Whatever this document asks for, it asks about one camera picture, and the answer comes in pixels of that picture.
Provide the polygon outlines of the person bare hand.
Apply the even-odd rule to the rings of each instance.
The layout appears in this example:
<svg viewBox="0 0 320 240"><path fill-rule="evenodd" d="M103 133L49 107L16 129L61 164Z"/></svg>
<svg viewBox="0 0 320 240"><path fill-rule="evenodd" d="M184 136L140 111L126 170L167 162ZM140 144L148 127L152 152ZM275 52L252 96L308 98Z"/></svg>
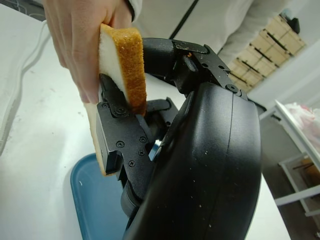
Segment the person bare hand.
<svg viewBox="0 0 320 240"><path fill-rule="evenodd" d="M82 102L96 104L100 25L129 28L141 4L132 0L45 0L43 7L60 65L69 70Z"/></svg>

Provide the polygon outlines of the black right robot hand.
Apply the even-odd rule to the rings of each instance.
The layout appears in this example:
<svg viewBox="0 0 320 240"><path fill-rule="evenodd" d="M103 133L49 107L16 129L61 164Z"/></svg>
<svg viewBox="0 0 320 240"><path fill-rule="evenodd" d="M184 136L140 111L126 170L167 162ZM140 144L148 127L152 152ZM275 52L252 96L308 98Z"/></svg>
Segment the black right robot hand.
<svg viewBox="0 0 320 240"><path fill-rule="evenodd" d="M256 105L207 45L143 39L144 69L185 95L134 114L105 74L96 133L102 170L116 174L125 240L243 240L261 183Z"/></svg>

